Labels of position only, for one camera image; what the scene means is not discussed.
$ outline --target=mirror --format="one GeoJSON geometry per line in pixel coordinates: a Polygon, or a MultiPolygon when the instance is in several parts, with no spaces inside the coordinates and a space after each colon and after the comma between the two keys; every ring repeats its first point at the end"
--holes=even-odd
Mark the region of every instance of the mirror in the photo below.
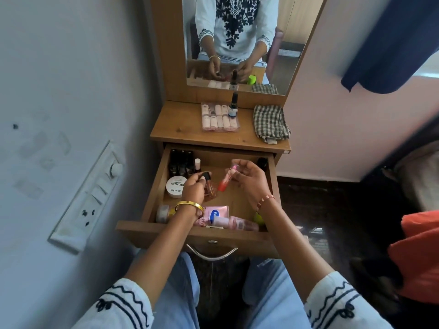
{"type": "Polygon", "coordinates": [[[322,3],[183,0],[187,84],[287,94],[322,3]]]}

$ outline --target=lime green object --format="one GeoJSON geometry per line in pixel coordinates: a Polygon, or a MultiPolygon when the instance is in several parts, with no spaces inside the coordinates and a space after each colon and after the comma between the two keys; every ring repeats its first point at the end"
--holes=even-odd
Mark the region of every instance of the lime green object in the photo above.
{"type": "Polygon", "coordinates": [[[247,80],[247,84],[248,85],[253,85],[256,83],[256,76],[255,75],[250,75],[249,79],[247,80]]]}
{"type": "Polygon", "coordinates": [[[265,222],[262,219],[261,215],[258,214],[257,212],[255,213],[255,217],[253,217],[253,221],[258,224],[259,226],[264,226],[265,222]]]}

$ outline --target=orange-red fabric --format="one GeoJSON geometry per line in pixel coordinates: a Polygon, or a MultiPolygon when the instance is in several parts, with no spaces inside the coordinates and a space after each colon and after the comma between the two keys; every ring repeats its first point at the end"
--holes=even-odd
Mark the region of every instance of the orange-red fabric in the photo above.
{"type": "Polygon", "coordinates": [[[401,225],[406,238],[387,250],[404,277],[399,294],[439,304],[439,210],[405,215],[401,225]]]}

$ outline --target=green cap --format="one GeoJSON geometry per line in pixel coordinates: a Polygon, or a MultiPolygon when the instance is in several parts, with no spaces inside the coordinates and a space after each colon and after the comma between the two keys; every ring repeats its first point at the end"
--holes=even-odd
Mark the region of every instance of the green cap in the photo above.
{"type": "Polygon", "coordinates": [[[249,79],[247,80],[247,84],[248,85],[253,85],[256,83],[256,76],[255,75],[250,75],[249,79]]]}

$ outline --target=blue logo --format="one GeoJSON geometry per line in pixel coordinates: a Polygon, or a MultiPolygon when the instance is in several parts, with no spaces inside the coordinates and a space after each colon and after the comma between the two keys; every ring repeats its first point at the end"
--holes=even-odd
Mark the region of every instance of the blue logo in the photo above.
{"type": "Polygon", "coordinates": [[[219,217],[220,212],[218,210],[212,210],[210,213],[210,223],[213,224],[213,221],[215,220],[215,217],[219,217]]]}

